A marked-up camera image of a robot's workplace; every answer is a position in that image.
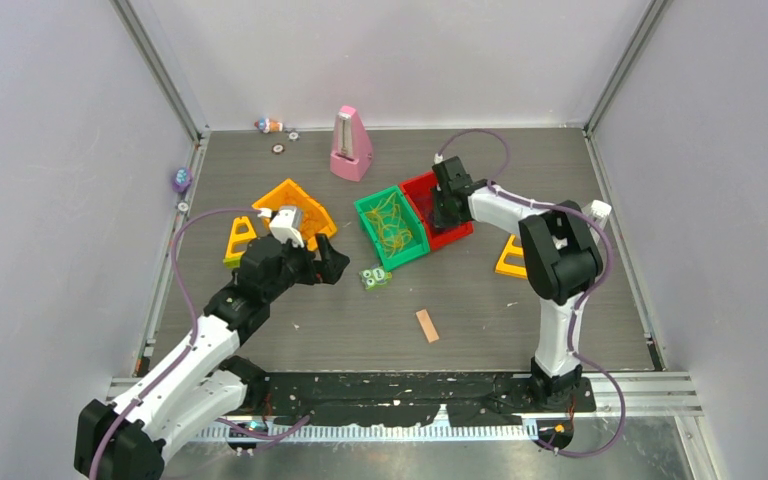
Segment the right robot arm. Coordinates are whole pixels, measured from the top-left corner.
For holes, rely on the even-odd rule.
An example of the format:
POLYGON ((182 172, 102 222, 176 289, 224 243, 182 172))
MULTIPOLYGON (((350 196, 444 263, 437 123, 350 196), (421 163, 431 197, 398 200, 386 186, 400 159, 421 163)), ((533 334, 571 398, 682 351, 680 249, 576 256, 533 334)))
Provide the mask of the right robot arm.
POLYGON ((540 298, 540 336, 527 391, 540 408, 558 409, 582 378, 577 355, 579 318, 589 290, 604 269, 593 238, 595 222, 575 202, 538 202, 488 180, 475 180, 459 157, 437 156, 432 172, 437 226, 479 222, 519 239, 527 280, 540 298))

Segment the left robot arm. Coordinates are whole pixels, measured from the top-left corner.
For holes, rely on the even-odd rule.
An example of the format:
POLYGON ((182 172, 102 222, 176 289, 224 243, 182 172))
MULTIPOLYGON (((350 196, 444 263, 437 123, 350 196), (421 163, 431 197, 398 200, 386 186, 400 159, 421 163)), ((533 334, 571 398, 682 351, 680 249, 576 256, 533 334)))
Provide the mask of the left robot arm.
POLYGON ((251 241, 228 284, 189 334, 145 377, 109 403, 93 400, 78 417, 74 468, 89 479, 158 479, 196 434, 238 409, 258 412, 264 371, 236 352, 296 285, 337 283, 350 259, 328 237, 317 249, 273 235, 251 241))

